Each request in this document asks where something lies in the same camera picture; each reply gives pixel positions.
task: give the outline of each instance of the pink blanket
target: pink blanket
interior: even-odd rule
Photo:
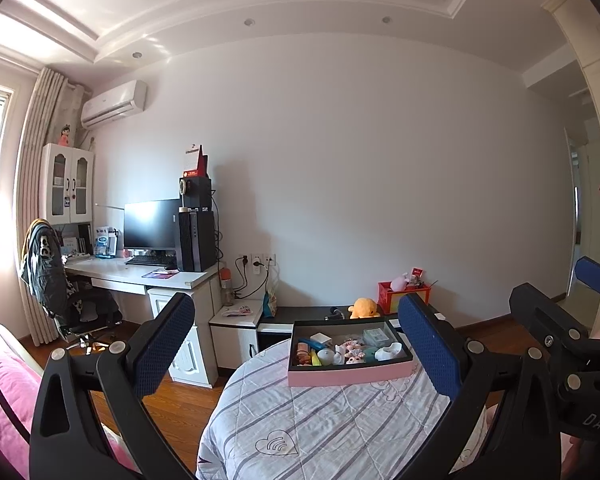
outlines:
[[[0,337],[0,389],[13,411],[28,430],[31,429],[33,411],[40,387],[40,377],[29,368]],[[109,441],[118,461],[133,468],[126,452]],[[29,478],[29,445],[10,423],[0,407],[0,450],[14,468]]]

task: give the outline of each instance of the monitor screen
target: monitor screen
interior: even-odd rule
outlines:
[[[174,250],[175,222],[180,199],[125,204],[124,241],[127,249]]]

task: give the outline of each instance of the cardboard box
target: cardboard box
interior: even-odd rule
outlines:
[[[344,336],[352,334],[360,334],[360,339],[362,339],[363,331],[370,328],[381,328],[392,341],[399,342],[402,345],[404,357],[389,361],[350,365],[297,366],[294,364],[296,347],[300,338],[309,339],[313,334],[322,332],[339,344]],[[410,376],[415,368],[413,355],[409,348],[391,323],[382,317],[335,321],[296,321],[291,335],[290,348],[286,374],[289,386],[345,386],[346,384],[390,381]]]

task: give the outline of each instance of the baseboard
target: baseboard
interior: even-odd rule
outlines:
[[[567,293],[563,292],[562,294],[558,294],[551,298],[551,301],[554,303],[558,303],[558,301],[562,301],[567,297]],[[479,321],[477,323],[471,323],[469,325],[463,325],[456,328],[459,333],[464,334],[465,332],[475,332],[477,330],[484,330],[486,328],[492,328],[493,326],[500,325],[501,323],[513,320],[512,314],[505,314],[504,316],[494,317],[492,319],[486,319],[484,321]]]

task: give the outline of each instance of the computer tower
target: computer tower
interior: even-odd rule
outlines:
[[[179,212],[175,231],[178,270],[203,272],[216,263],[213,211]]]
[[[180,195],[184,207],[211,211],[211,179],[208,176],[181,177]]]

